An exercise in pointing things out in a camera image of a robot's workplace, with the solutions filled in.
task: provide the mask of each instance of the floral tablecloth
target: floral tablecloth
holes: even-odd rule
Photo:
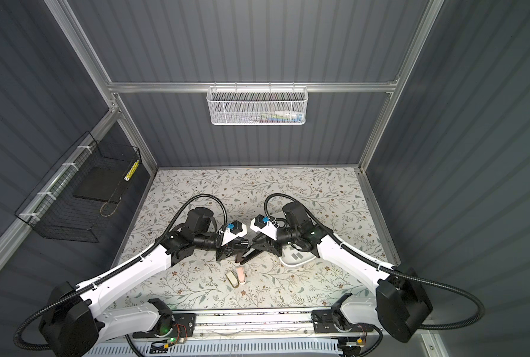
[[[159,171],[121,261],[152,243],[183,202],[202,192],[223,201],[230,221],[238,219],[247,225],[263,213],[266,196],[275,192],[291,195],[342,239],[386,260],[354,169],[327,167]],[[269,212],[281,212],[287,202],[272,199]],[[192,204],[196,206],[211,208],[218,224],[222,222],[223,214],[215,202],[200,199]],[[185,220],[186,212],[177,223]],[[179,310],[327,306],[347,292],[369,294],[355,278],[321,259],[288,268],[273,254],[262,253],[244,265],[247,283],[234,289],[226,273],[235,271],[236,266],[233,257],[216,262],[214,252],[197,250],[176,266],[142,282],[113,305],[132,306],[159,297]]]

